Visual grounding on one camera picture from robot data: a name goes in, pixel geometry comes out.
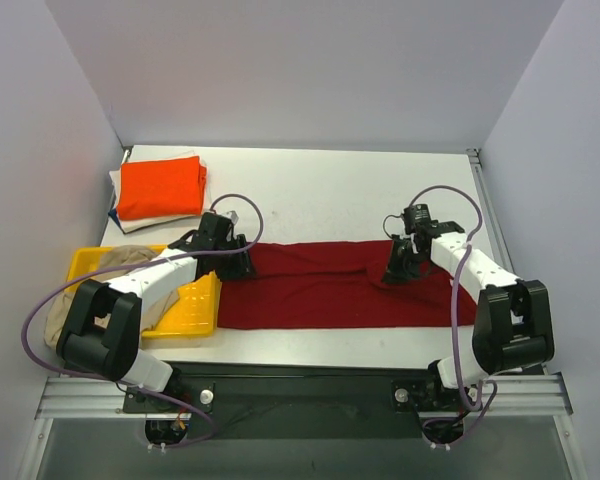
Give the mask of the dark red t shirt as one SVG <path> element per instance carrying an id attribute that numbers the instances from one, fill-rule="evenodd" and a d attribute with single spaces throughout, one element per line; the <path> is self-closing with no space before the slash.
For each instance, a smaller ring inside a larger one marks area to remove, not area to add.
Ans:
<path id="1" fill-rule="evenodd" d="M 258 243 L 256 274 L 221 287 L 217 325 L 237 330 L 436 328 L 451 324 L 451 278 L 386 284 L 388 240 Z"/>

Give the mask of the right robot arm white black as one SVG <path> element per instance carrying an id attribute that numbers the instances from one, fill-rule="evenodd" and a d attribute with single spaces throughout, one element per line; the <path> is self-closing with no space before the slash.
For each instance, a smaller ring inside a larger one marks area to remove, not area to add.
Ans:
<path id="1" fill-rule="evenodd" d="M 434 220 L 425 204 L 410 205 L 400 218 L 403 236 L 393 235 L 382 281 L 404 284 L 423 279 L 426 268 L 451 276 L 451 300 L 466 292 L 476 305 L 471 346 L 459 345 L 459 312 L 451 308 L 452 355 L 434 363 L 423 383 L 428 404 L 445 408 L 459 389 L 494 374 L 543 364 L 555 355 L 549 293 L 538 280 L 523 280 L 471 244 L 455 221 Z"/>

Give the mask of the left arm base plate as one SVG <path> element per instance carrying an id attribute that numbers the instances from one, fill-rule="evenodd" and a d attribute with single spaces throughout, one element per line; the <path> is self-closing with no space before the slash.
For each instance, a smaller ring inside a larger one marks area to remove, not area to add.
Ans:
<path id="1" fill-rule="evenodd" d="M 213 409 L 213 403 L 201 403 L 199 391 L 192 389 L 187 384 L 178 384 L 174 388 L 168 388 L 165 392 L 153 392 L 125 383 L 118 383 L 117 386 L 124 392 L 124 413 L 191 413 L 185 404 L 195 407 L 205 414 L 211 413 Z"/>

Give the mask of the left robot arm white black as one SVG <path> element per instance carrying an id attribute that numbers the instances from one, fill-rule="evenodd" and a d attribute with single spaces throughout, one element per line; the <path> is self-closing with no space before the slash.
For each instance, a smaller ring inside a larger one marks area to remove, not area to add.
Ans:
<path id="1" fill-rule="evenodd" d="M 84 280 L 77 288 L 56 353 L 81 370 L 146 389 L 150 404 L 175 409 L 181 385 L 173 368 L 140 348 L 150 328 L 145 314 L 178 288 L 213 273 L 221 281 L 249 278 L 255 267 L 247 240 L 237 235 L 237 214 L 206 213 L 199 226 L 167 245 L 147 266 L 107 281 Z"/>

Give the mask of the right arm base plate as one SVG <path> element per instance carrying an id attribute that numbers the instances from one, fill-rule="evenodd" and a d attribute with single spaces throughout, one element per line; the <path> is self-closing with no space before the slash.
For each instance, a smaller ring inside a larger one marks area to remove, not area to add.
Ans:
<path id="1" fill-rule="evenodd" d="M 459 391 L 437 380 L 398 379 L 391 383 L 392 405 L 396 412 L 464 412 Z"/>

